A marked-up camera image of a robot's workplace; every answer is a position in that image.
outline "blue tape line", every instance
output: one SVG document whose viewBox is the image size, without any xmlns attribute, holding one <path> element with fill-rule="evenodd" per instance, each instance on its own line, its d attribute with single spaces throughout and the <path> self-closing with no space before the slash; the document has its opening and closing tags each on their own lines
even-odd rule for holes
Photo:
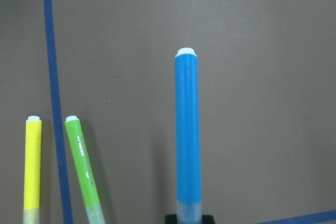
<svg viewBox="0 0 336 224">
<path fill-rule="evenodd" d="M 318 214 L 304 215 L 283 220 L 274 220 L 260 224 L 315 224 L 336 220 L 336 210 L 320 212 Z"/>
<path fill-rule="evenodd" d="M 53 108 L 55 144 L 57 153 L 58 177 L 61 191 L 61 200 L 63 208 L 63 220 L 65 224 L 72 224 L 72 211 L 70 190 L 68 181 L 67 161 L 65 155 L 64 135 L 62 113 L 60 105 L 57 58 L 54 37 L 54 24 L 52 21 L 53 6 L 51 0 L 44 0 L 44 15 L 46 26 L 47 52 L 49 64 L 49 81 L 51 93 L 51 105 Z"/>
</svg>

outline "marker holder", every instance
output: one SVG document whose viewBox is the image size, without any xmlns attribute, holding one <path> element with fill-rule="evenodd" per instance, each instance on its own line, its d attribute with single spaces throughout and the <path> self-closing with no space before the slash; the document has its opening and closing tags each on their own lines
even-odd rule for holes
<svg viewBox="0 0 336 224">
<path fill-rule="evenodd" d="M 165 224 L 177 224 L 177 215 L 166 215 Z M 202 215 L 202 224 L 215 224 L 212 215 Z"/>
</svg>

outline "green marker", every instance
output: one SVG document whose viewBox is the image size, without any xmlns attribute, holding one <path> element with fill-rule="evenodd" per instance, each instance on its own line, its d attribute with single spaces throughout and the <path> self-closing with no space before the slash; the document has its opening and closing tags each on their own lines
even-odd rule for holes
<svg viewBox="0 0 336 224">
<path fill-rule="evenodd" d="M 65 120 L 65 128 L 89 223 L 105 224 L 79 119 L 75 115 L 68 116 Z"/>
</svg>

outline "marker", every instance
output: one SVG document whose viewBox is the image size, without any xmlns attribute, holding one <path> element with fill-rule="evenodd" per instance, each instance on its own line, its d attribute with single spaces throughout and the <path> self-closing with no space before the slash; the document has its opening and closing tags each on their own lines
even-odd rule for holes
<svg viewBox="0 0 336 224">
<path fill-rule="evenodd" d="M 105 224 L 79 119 L 75 115 L 68 116 L 65 128 L 89 223 Z"/>
<path fill-rule="evenodd" d="M 29 116 L 26 120 L 23 224 L 40 223 L 41 132 L 40 117 Z"/>
<path fill-rule="evenodd" d="M 181 48 L 175 56 L 177 223 L 202 223 L 197 55 Z"/>
</svg>

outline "gray wall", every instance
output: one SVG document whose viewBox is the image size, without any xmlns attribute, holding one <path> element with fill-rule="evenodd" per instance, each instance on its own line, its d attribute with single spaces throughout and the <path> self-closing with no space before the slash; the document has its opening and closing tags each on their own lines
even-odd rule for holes
<svg viewBox="0 0 336 224">
<path fill-rule="evenodd" d="M 174 55 L 199 56 L 204 213 L 336 209 L 335 0 L 53 0 L 62 113 L 82 120 L 107 223 L 175 212 Z M 41 223 L 62 223 L 43 0 L 0 0 L 1 223 L 20 223 L 43 120 Z M 66 139 L 75 223 L 88 223 Z"/>
</svg>

